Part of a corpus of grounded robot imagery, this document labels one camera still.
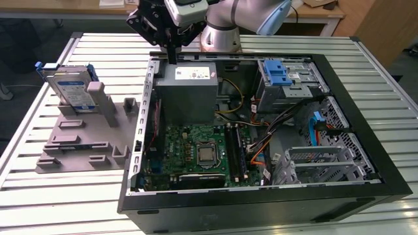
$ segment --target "metal workbench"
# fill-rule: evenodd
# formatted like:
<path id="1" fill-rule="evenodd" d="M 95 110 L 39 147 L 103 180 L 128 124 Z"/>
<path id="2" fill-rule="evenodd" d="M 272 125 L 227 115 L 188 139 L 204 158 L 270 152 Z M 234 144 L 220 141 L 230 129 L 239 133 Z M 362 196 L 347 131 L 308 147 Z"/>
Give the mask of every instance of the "metal workbench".
<path id="1" fill-rule="evenodd" d="M 350 38 L 242 36 L 244 52 L 319 53 L 331 66 L 414 191 L 338 223 L 263 227 L 199 234 L 417 234 L 418 107 L 372 58 Z M 59 63 L 91 62 L 115 102 L 140 99 L 148 52 L 136 34 L 85 33 L 71 38 Z M 198 51 L 191 43 L 184 51 Z M 36 174 L 35 164 L 60 114 L 45 84 L 0 158 L 0 230 L 4 234 L 140 234 L 116 213 L 123 170 Z"/>

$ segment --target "blue cable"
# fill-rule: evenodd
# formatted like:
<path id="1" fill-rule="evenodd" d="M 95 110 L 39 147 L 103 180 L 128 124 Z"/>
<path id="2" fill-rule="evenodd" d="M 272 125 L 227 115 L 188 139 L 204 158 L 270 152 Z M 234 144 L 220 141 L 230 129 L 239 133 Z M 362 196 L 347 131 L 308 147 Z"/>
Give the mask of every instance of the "blue cable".
<path id="1" fill-rule="evenodd" d="M 308 136 L 311 138 L 312 146 L 318 146 L 316 136 L 315 136 L 315 124 L 318 121 L 326 121 L 326 119 L 320 116 L 319 112 L 314 112 L 314 116 L 308 119 Z"/>

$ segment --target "yellow wire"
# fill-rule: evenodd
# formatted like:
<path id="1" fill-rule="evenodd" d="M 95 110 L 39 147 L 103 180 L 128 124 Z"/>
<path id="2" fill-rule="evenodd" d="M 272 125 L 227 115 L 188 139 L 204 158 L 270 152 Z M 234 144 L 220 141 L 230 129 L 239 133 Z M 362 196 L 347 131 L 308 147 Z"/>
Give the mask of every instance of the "yellow wire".
<path id="1" fill-rule="evenodd" d="M 239 104 L 239 106 L 235 109 L 231 109 L 231 110 L 227 110 L 227 111 L 216 111 L 215 113 L 218 113 L 218 114 L 230 114 L 230 113 L 235 112 L 238 109 L 242 108 L 242 105 L 243 105 L 243 95 L 242 95 L 240 89 L 238 88 L 235 83 L 230 79 L 227 79 L 227 78 L 224 78 L 223 80 L 227 80 L 231 83 L 231 85 L 235 87 L 235 89 L 238 90 L 239 95 L 240 95 L 240 104 Z"/>

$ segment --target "ram slot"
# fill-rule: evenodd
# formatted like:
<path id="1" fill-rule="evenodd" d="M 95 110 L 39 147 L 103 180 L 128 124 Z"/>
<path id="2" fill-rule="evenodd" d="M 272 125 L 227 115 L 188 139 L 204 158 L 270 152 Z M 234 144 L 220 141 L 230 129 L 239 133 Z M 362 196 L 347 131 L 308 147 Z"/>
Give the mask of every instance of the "ram slot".
<path id="1" fill-rule="evenodd" d="M 224 139 L 227 147 L 227 157 L 230 165 L 230 178 L 235 182 L 247 178 L 247 166 L 244 159 L 244 150 L 240 143 L 239 129 L 235 126 L 226 126 Z"/>

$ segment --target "black computer chassis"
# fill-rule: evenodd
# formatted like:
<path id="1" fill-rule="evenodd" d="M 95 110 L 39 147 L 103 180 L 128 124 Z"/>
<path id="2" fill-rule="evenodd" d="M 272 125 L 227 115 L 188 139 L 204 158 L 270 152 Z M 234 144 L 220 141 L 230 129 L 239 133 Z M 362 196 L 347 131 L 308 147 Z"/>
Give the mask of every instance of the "black computer chassis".
<path id="1" fill-rule="evenodd" d="M 195 55 L 199 59 L 199 55 L 234 57 L 238 54 L 254 58 L 272 55 L 311 58 L 382 183 L 125 196 L 127 161 L 117 212 L 125 214 L 147 234 L 338 221 L 372 205 L 397 201 L 413 193 L 326 57 L 319 54 L 184 52 L 179 54 L 179 61 L 182 55 Z"/>

